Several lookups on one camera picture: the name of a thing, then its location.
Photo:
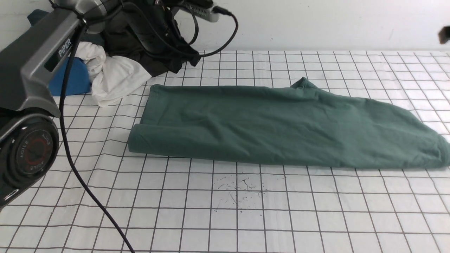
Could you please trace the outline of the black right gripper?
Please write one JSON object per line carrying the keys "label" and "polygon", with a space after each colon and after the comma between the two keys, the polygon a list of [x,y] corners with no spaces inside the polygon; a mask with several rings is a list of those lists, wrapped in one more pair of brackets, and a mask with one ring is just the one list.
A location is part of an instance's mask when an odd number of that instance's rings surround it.
{"label": "black right gripper", "polygon": [[438,33],[440,44],[446,44],[450,40],[450,26],[443,27]]}

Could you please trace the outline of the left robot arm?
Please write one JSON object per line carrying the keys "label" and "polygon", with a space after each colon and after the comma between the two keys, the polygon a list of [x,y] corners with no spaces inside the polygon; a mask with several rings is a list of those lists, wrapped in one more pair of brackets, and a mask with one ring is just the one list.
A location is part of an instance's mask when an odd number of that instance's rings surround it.
{"label": "left robot arm", "polygon": [[49,84],[78,40],[100,33],[118,13],[131,18],[134,34],[154,28],[162,35],[173,20],[158,0],[56,0],[53,11],[1,51],[1,208],[39,181],[60,145],[53,118],[61,112]]}

